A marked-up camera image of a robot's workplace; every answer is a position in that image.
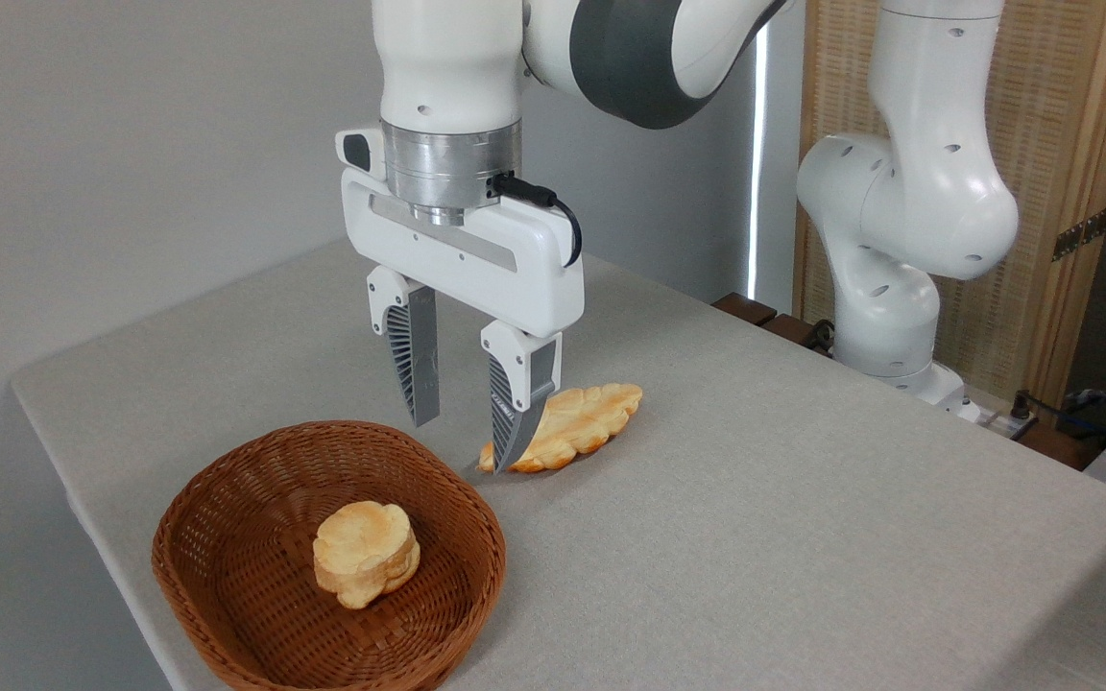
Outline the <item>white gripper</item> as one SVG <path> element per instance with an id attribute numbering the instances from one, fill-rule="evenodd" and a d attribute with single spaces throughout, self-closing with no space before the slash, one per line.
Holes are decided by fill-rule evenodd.
<path id="1" fill-rule="evenodd" d="M 440 412 L 435 290 L 495 318 L 480 342 L 489 355 L 493 472 L 504 472 L 525 454 L 561 386 L 557 332 L 584 312 L 583 266 L 566 265 L 572 226 L 559 211 L 511 198 L 467 211 L 461 226 L 418 219 L 388 191 L 382 144 L 380 130 L 335 135 L 348 166 L 342 200 L 349 241 L 380 264 L 368 276 L 373 332 L 386 338 L 404 401 L 421 427 Z"/>

